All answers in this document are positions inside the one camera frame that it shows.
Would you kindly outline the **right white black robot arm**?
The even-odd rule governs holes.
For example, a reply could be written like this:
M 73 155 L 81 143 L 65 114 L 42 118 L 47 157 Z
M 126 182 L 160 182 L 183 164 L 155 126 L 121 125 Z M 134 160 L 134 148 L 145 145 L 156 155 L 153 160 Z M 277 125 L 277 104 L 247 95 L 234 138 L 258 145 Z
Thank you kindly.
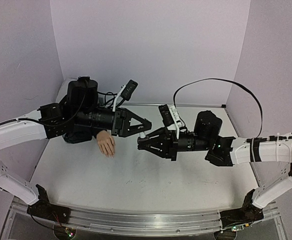
M 241 138 L 219 135 L 222 120 L 211 111 L 197 115 L 193 131 L 181 132 L 172 124 L 177 114 L 161 112 L 164 127 L 137 140 L 139 150 L 175 161 L 178 152 L 206 151 L 205 160 L 217 167 L 232 167 L 245 163 L 285 162 L 290 166 L 281 170 L 278 179 L 253 190 L 250 204 L 262 209 L 274 199 L 292 189 L 292 133 L 269 137 Z

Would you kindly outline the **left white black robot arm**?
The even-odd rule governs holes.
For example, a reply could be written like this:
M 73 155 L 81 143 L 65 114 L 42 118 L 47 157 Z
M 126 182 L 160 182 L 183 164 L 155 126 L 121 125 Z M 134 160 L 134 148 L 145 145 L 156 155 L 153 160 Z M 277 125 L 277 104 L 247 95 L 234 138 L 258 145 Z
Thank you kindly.
M 109 130 L 112 136 L 121 138 L 152 128 L 150 121 L 118 103 L 114 103 L 112 108 L 99 106 L 97 88 L 95 80 L 81 76 L 68 83 L 67 93 L 60 102 L 43 105 L 21 117 L 0 122 L 0 150 L 24 142 L 56 138 L 79 128 L 89 133 Z M 0 189 L 33 206 L 44 219 L 53 214 L 45 188 L 10 173 L 2 161 Z

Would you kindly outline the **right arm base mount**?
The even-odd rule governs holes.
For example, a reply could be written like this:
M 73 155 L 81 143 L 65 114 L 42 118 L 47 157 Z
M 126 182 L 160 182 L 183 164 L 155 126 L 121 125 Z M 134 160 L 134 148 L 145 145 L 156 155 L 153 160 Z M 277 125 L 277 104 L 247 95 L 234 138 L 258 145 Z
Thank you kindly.
M 240 208 L 224 210 L 220 212 L 222 229 L 230 229 L 234 226 L 252 224 L 263 220 L 264 214 L 261 208 L 252 204 L 254 189 L 247 193 L 243 205 Z

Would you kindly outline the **mannequin hand with long nails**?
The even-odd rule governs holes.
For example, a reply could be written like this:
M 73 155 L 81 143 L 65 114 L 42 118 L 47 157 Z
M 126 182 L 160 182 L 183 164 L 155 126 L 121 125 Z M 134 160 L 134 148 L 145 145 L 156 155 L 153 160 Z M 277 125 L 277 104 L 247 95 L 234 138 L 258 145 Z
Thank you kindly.
M 102 130 L 96 135 L 97 144 L 99 146 L 100 151 L 106 157 L 114 157 L 115 155 L 115 140 L 113 136 L 105 131 Z

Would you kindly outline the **white nail polish cap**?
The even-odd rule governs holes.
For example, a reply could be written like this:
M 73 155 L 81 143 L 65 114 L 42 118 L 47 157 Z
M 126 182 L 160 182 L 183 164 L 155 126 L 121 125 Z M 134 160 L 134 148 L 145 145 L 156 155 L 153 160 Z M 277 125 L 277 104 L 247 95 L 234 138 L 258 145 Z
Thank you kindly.
M 144 132 L 141 132 L 141 133 L 139 134 L 139 137 L 142 138 L 142 139 L 143 139 L 143 138 L 146 138 L 146 134 L 145 134 Z

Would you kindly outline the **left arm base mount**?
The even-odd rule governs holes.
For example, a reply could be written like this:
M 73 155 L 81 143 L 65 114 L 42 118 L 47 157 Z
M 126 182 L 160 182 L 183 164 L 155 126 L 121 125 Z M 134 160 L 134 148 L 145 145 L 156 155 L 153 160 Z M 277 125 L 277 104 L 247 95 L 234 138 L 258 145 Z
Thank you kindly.
M 38 184 L 35 186 L 38 191 L 38 200 L 34 204 L 28 205 L 27 213 L 33 217 L 67 224 L 71 209 L 62 205 L 52 204 L 49 201 L 46 189 Z

